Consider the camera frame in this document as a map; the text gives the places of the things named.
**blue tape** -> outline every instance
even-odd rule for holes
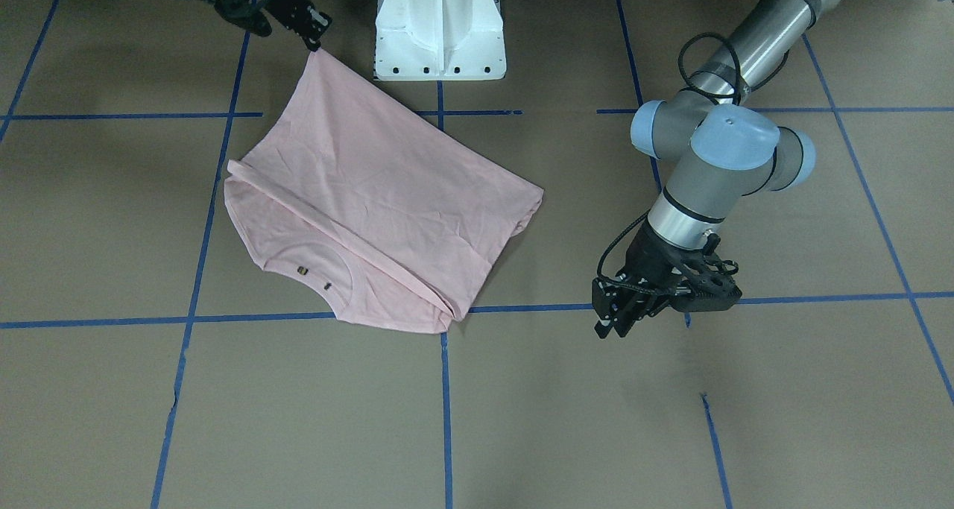
[[[538,304],[522,306],[474,306],[470,313],[508,313],[508,312],[579,312],[593,309],[590,304]]]
[[[954,291],[925,291],[913,293],[917,299],[954,298]],[[855,295],[817,295],[792,297],[743,298],[740,305],[815,304],[828,302],[865,302],[903,300],[907,293],[869,293]],[[520,312],[587,312],[590,304],[541,304],[518,306],[474,306],[470,313],[520,313]],[[175,323],[234,323],[255,321],[287,321],[303,319],[334,319],[333,312],[248,313],[222,315],[195,315],[171,317],[130,317],[112,319],[62,319],[50,321],[6,321],[0,329],[65,329],[76,326],[129,326],[129,325],[174,325]]]
[[[445,116],[520,116],[522,110],[446,110]]]
[[[437,128],[443,131],[443,81],[437,81]]]
[[[718,443],[716,422],[713,421],[712,411],[709,410],[709,398],[705,393],[702,394],[702,406],[706,410],[706,422],[709,423],[709,438],[711,438],[713,442],[715,465],[716,468],[718,468],[718,482],[722,485],[722,498],[725,500],[725,509],[732,509],[732,494],[729,492],[729,479],[725,474],[725,463],[722,461],[722,448]]]
[[[943,107],[835,107],[836,112],[954,112],[954,106]]]
[[[27,79],[30,78],[30,71],[33,71],[34,62],[37,61],[37,55],[40,53],[40,47],[43,46],[43,40],[50,31],[50,24],[54,21],[54,14],[57,13],[57,7],[60,0],[54,0],[50,6],[50,12],[43,21],[43,28],[40,29],[40,36],[37,37],[37,43],[34,44],[34,50],[30,53],[30,60],[27,60],[27,67],[23,70],[19,84],[16,85],[16,92],[13,93],[13,101],[10,102],[10,108],[7,109],[7,116],[4,118],[3,125],[0,125],[0,142],[3,142],[4,135],[7,134],[7,128],[10,127],[10,121],[13,119],[13,112],[16,111],[16,105],[20,102],[20,95],[23,94],[23,87],[27,85]]]
[[[261,118],[261,112],[170,112],[144,114],[24,114],[17,121],[76,121],[76,119]]]
[[[248,323],[254,321],[299,321],[308,319],[334,319],[331,312],[298,312],[298,313],[248,313],[237,315],[197,315],[192,318],[195,323]]]
[[[626,25],[626,13],[623,12],[623,0],[616,0],[616,12],[619,13],[619,26],[623,29],[623,43],[626,44],[626,55],[630,57],[630,73],[633,75],[633,88],[636,92],[636,104],[643,104],[643,91],[639,87],[639,75],[636,73],[636,60],[633,56],[633,45],[630,44],[630,29]]]
[[[229,114],[235,114],[236,102],[239,101],[239,87],[241,87],[241,76],[245,68],[245,55],[248,53],[249,33],[246,31],[241,44],[241,53],[238,55],[238,67],[236,67],[235,83],[232,85],[232,100],[229,103]],[[166,465],[169,461],[169,448],[171,439],[173,439],[173,428],[176,427],[176,414],[178,411],[178,401],[180,401],[180,392],[182,390],[182,379],[185,376],[185,353],[189,348],[192,339],[193,321],[195,319],[195,309],[198,306],[198,293],[202,285],[202,271],[205,268],[205,258],[209,251],[209,238],[212,237],[212,221],[215,220],[215,196],[218,193],[218,183],[221,182],[222,163],[225,163],[226,152],[229,147],[229,135],[232,132],[232,116],[229,116],[225,122],[225,133],[222,136],[222,146],[218,152],[218,165],[215,167],[215,180],[212,182],[212,196],[209,199],[209,211],[205,219],[205,231],[202,234],[202,247],[198,254],[198,264],[195,267],[195,283],[193,285],[192,298],[189,302],[189,322],[185,325],[185,332],[182,335],[182,347],[180,349],[180,360],[176,369],[176,382],[173,384],[173,406],[169,410],[169,417],[166,418],[165,437],[162,439],[162,450],[159,452],[159,464],[156,469],[156,483],[153,485],[153,498],[150,509],[158,509],[159,498],[162,495],[162,482],[166,474]]]
[[[596,114],[635,114],[638,108],[598,108]]]
[[[52,321],[6,321],[0,329],[68,329],[78,326],[180,325],[188,317],[128,317],[110,319],[60,319]]]
[[[906,293],[871,293],[860,295],[817,295],[805,297],[761,297],[761,298],[743,298],[739,304],[759,305],[759,304],[814,304],[824,302],[859,302],[876,300],[903,300],[907,298]]]
[[[443,506],[454,507],[454,472],[450,437],[450,369],[447,332],[440,335],[440,386],[443,393]]]
[[[914,298],[954,298],[954,291],[935,291],[927,293],[914,293]]]
[[[818,73],[818,80],[821,81],[821,88],[824,89],[825,95],[828,97],[828,104],[831,105],[832,111],[835,114],[835,121],[838,122],[838,129],[841,131],[841,137],[844,139],[845,146],[848,148],[848,153],[851,156],[851,162],[855,166],[855,172],[858,174],[858,179],[862,182],[862,189],[865,190],[865,197],[868,198],[868,204],[871,206],[872,213],[875,215],[875,220],[878,221],[878,227],[880,231],[882,231],[882,237],[885,238],[885,244],[887,244],[888,252],[891,254],[891,260],[894,262],[897,275],[899,276],[904,287],[904,293],[906,293],[906,297],[909,299],[911,309],[914,312],[915,318],[917,319],[917,325],[920,326],[920,333],[924,336],[924,342],[927,343],[927,349],[930,351],[931,357],[934,359],[934,365],[937,367],[938,373],[941,376],[941,382],[944,383],[944,389],[947,390],[947,397],[950,398],[951,404],[954,405],[954,386],[951,385],[950,377],[947,375],[947,369],[944,369],[944,363],[941,360],[941,354],[934,345],[934,338],[931,337],[931,332],[927,329],[927,323],[924,323],[923,315],[920,313],[920,306],[917,305],[917,298],[915,297],[914,292],[911,291],[910,282],[907,281],[907,276],[904,274],[904,269],[900,264],[900,258],[897,257],[897,251],[895,250],[894,243],[892,243],[891,236],[888,234],[887,226],[885,225],[885,219],[882,218],[882,213],[880,213],[878,210],[878,204],[875,203],[875,197],[868,186],[868,180],[865,179],[865,173],[862,170],[862,164],[858,160],[858,154],[855,153],[855,146],[852,145],[851,139],[848,136],[848,129],[846,129],[844,126],[844,121],[841,119],[841,113],[838,111],[838,108],[835,108],[835,99],[832,97],[831,88],[828,87],[828,82],[825,80],[825,75],[821,71],[821,64],[818,64],[818,57],[815,56],[815,50],[812,48],[812,44],[808,41],[808,36],[801,34],[801,39],[805,43],[805,48],[808,50],[809,57],[811,57],[812,64],[815,67],[815,73]]]

